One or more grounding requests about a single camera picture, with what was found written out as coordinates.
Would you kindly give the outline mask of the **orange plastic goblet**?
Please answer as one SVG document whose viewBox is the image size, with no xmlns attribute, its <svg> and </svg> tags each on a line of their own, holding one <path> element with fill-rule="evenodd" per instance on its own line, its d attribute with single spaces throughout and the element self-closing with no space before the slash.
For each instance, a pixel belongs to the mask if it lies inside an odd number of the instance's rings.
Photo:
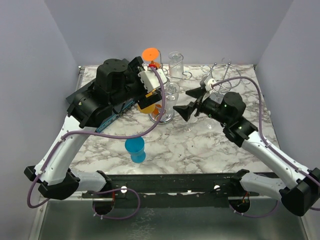
<svg viewBox="0 0 320 240">
<path fill-rule="evenodd" d="M 159 69 L 161 66 L 160 63 L 156 62 L 159 56 L 160 52 L 155 47 L 146 48 L 141 54 L 141 57 L 145 61 L 146 65 L 156 69 Z"/>
</svg>

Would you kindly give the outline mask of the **clear patterned wine glass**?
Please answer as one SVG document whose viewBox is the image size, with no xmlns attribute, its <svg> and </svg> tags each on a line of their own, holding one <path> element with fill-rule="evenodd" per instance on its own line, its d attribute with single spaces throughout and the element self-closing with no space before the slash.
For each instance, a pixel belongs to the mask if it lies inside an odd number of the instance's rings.
<svg viewBox="0 0 320 240">
<path fill-rule="evenodd" d="M 178 52 L 173 51 L 169 55 L 169 75 L 173 78 L 181 79 L 183 77 L 184 72 L 184 56 Z"/>
</svg>

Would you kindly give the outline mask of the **yellow plastic goblet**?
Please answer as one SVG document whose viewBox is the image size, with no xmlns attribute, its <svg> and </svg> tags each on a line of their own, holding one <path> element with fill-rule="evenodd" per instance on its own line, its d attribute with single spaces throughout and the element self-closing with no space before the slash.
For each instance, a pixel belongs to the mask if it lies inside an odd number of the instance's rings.
<svg viewBox="0 0 320 240">
<path fill-rule="evenodd" d="M 149 118 L 153 121 L 156 121 L 159 118 L 161 108 L 162 108 L 161 100 L 145 108 L 140 108 L 140 106 L 137 107 L 139 112 L 143 114 L 148 114 Z"/>
</svg>

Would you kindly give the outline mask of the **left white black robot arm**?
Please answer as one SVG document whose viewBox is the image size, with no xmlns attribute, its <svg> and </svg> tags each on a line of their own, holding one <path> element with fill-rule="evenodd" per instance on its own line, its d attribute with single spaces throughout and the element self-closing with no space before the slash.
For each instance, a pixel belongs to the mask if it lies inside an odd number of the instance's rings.
<svg viewBox="0 0 320 240">
<path fill-rule="evenodd" d="M 70 165 L 117 107 L 132 100 L 145 109 L 161 100 L 167 78 L 161 68 L 143 64 L 140 56 L 131 61 L 107 59 L 98 66 L 94 80 L 69 96 L 67 116 L 54 143 L 37 165 L 24 170 L 43 197 L 64 200 L 78 191 L 95 192 L 101 198 L 110 194 L 110 180 L 102 171 L 80 173 Z"/>
</svg>

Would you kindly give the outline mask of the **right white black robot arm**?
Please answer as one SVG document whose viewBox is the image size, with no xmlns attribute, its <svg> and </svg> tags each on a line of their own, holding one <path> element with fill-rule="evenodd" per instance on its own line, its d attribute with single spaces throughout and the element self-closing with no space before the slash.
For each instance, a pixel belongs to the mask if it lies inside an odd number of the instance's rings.
<svg viewBox="0 0 320 240">
<path fill-rule="evenodd" d="M 223 127 L 226 138 L 262 161 L 275 174 L 269 178 L 240 170 L 231 178 L 230 191 L 241 196 L 254 192 L 279 200 L 292 214 L 302 217 L 320 198 L 320 170 L 309 170 L 268 141 L 243 113 L 246 104 L 239 93 L 226 93 L 218 103 L 205 98 L 205 90 L 198 87 L 186 92 L 196 99 L 187 105 L 173 108 L 187 122 L 191 115 L 205 114 Z"/>
</svg>

